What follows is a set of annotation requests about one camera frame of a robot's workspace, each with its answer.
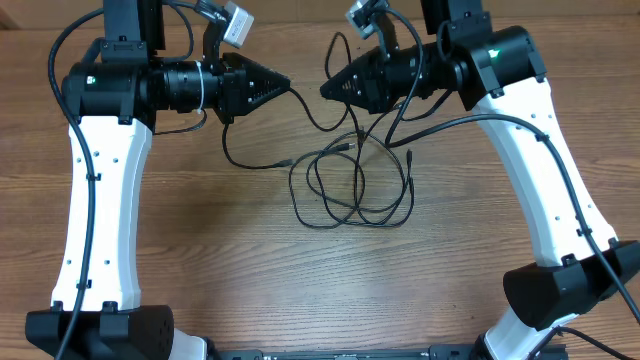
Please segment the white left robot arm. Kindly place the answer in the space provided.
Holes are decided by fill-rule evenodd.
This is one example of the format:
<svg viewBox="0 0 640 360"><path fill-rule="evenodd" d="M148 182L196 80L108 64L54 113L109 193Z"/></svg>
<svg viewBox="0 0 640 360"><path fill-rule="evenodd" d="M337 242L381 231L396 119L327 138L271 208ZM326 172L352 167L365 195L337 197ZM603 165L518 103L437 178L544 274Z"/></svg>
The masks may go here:
<svg viewBox="0 0 640 360"><path fill-rule="evenodd" d="M287 77L242 56L253 16L197 1L208 25L200 60L164 58L164 3L107 1L96 38L53 94L73 155L63 263L27 340L57 359L214 359L213 343L175 327L166 305L143 305L137 276L140 188L161 110L214 112L224 124L285 93Z"/></svg>

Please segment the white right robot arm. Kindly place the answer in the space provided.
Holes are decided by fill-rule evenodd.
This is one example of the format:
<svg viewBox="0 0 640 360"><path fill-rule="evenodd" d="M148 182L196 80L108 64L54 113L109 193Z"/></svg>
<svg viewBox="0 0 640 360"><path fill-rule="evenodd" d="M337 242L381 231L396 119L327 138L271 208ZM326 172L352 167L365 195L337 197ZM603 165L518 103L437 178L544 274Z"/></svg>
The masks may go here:
<svg viewBox="0 0 640 360"><path fill-rule="evenodd" d="M528 224L531 264L507 272L508 307L472 345L433 346L433 359L563 359L551 339L613 295L639 270L639 245L620 240L580 176L561 132L542 57L520 26L494 30L478 1L426 1L434 42L400 49L401 15L385 1L357 1L347 19L378 46L321 88L323 97L372 114L403 115L414 97L457 93L466 121L498 152Z"/></svg>

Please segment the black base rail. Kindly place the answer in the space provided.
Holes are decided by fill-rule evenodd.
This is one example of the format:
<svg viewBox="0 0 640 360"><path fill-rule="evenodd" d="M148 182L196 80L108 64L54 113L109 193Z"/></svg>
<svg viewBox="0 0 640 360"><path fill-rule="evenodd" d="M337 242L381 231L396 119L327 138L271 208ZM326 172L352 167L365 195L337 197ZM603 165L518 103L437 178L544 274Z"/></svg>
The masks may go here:
<svg viewBox="0 0 640 360"><path fill-rule="evenodd" d="M333 350L263 352L260 350L217 350L210 356L214 360L472 360L476 355L473 345L432 345L426 349L386 350Z"/></svg>

